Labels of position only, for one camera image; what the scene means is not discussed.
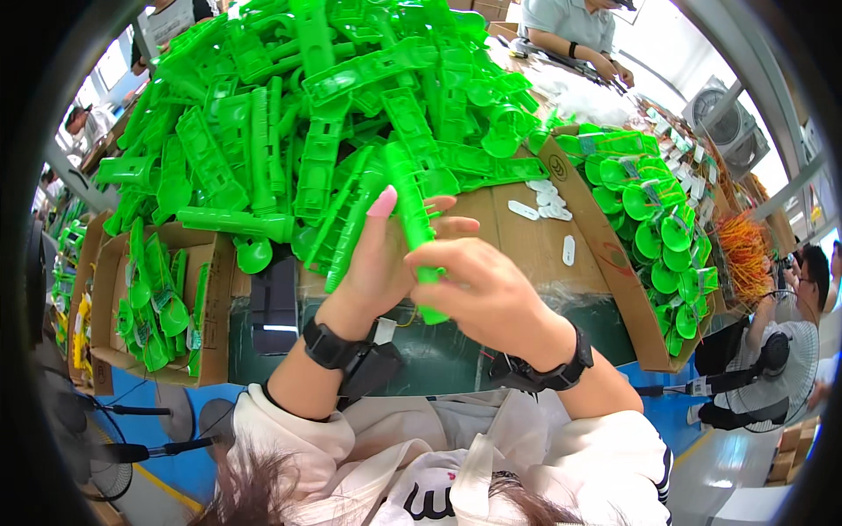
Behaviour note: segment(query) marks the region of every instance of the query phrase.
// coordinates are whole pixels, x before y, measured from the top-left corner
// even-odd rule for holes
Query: workbench
[[[509,71],[521,71],[530,61],[508,56],[501,49],[489,50],[492,58]],[[576,74],[558,66],[560,74]],[[594,85],[594,89],[605,89]],[[537,114],[549,111],[547,101],[533,93],[541,103]],[[528,156],[523,148],[520,156]],[[547,304],[585,330],[592,344],[613,365],[636,360],[632,342],[608,285],[588,249],[577,220],[524,220],[508,210],[510,199],[535,206],[535,192],[522,183],[479,189],[462,194],[450,215],[475,217],[481,223],[479,236],[518,264]],[[566,235],[576,239],[572,267],[562,263],[562,244]],[[312,317],[324,300],[324,277],[307,272],[299,263],[296,272],[298,327]],[[264,382],[283,355],[265,355],[254,351],[252,322],[248,299],[239,298],[232,308],[229,331],[229,377],[234,384]],[[386,314],[398,324],[406,323],[413,311],[405,300]],[[402,371],[373,396],[433,396],[493,389],[488,381],[491,354],[462,334],[453,321],[428,327],[416,316],[407,327],[395,331],[392,340],[404,360]]]

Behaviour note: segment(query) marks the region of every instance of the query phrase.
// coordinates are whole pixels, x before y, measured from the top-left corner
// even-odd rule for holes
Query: brown hair
[[[257,454],[250,445],[234,449],[231,457],[218,449],[216,491],[203,513],[189,521],[194,526],[290,526],[285,519],[299,470],[293,454]],[[523,487],[517,475],[495,477],[488,496],[500,496],[518,508],[530,526],[584,524],[575,507],[562,507]],[[625,524],[621,513],[618,523]]]

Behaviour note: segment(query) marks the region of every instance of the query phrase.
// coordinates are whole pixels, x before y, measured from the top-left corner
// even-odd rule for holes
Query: window
[[[129,72],[129,65],[126,64],[123,50],[120,48],[120,40],[111,42],[94,70],[102,78],[105,89],[109,91]]]

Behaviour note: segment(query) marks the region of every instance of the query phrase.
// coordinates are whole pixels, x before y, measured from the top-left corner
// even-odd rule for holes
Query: finger
[[[436,238],[448,239],[479,232],[479,221],[472,217],[438,217],[429,224],[435,230]]]
[[[439,240],[418,247],[404,257],[410,267],[444,267],[448,276],[478,290],[494,281],[499,253],[476,237]]]
[[[429,199],[424,200],[424,206],[433,205],[433,208],[427,210],[427,213],[444,212],[449,210],[456,204],[456,197],[453,195],[435,195]]]
[[[477,297],[452,283],[418,284],[409,293],[416,305],[428,306],[459,320],[477,302]]]
[[[383,241],[386,239],[386,229],[389,223],[389,215],[395,210],[397,203],[397,191],[389,185],[383,190],[375,202],[365,213],[365,226],[360,233],[360,240],[357,242],[356,250],[370,251],[380,250]]]

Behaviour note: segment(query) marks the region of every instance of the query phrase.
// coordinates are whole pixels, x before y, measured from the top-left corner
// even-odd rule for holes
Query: black smartwatch
[[[576,331],[576,351],[573,355],[573,360],[569,364],[561,364],[546,373],[539,373],[532,370],[530,376],[534,381],[545,385],[553,391],[566,391],[578,384],[579,378],[585,369],[590,369],[594,366],[594,354],[590,350],[588,337],[575,325],[573,326],[573,330]]]
[[[533,393],[545,389],[566,391],[576,386],[584,370],[594,366],[594,355],[584,332],[575,325],[573,329],[576,332],[576,350],[569,364],[561,364],[551,371],[539,373],[523,359],[501,353],[488,371],[492,385]]]
[[[343,340],[327,325],[316,325],[315,317],[304,326],[304,343],[307,356],[325,369],[347,369],[358,353],[367,350],[366,342]]]

